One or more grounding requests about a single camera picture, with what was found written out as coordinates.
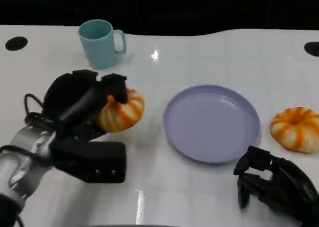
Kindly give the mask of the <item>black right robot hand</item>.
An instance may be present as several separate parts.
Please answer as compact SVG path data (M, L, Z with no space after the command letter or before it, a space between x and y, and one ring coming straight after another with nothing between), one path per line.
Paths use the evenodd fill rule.
M291 216L303 227L319 225L319 193L293 162L249 146L237 162L238 204L246 208L251 195L271 210Z

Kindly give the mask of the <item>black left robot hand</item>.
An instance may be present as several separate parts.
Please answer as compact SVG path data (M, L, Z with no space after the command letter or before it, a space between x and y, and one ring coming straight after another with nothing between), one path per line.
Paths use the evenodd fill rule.
M107 133L98 124L98 116L109 103L107 97L126 103L125 76L111 73L98 77L83 69L65 73L54 80L44 97L42 114L52 123L56 137L76 136L90 141Z

